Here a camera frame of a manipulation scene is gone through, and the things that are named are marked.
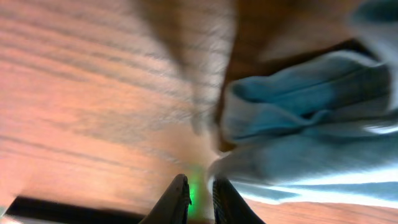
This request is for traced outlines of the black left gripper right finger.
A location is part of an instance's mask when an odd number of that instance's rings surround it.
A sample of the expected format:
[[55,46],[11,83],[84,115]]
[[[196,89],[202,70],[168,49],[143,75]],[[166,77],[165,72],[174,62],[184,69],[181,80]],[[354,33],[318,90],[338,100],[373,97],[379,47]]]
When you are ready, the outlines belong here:
[[212,198],[215,224],[265,224],[228,179],[213,181]]

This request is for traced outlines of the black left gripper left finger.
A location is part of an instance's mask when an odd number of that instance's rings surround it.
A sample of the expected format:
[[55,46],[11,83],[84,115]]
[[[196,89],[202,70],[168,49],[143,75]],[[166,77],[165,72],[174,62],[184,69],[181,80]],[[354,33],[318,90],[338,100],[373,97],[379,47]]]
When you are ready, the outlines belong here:
[[188,178],[178,174],[139,224],[186,224],[191,204]]

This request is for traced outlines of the light blue t-shirt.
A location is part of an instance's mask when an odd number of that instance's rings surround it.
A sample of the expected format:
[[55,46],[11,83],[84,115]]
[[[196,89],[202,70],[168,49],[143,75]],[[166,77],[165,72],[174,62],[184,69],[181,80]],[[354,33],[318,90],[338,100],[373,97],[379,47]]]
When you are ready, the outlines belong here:
[[350,25],[371,51],[323,54],[226,89],[221,133],[234,144],[208,170],[263,203],[397,207],[397,2],[367,1]]

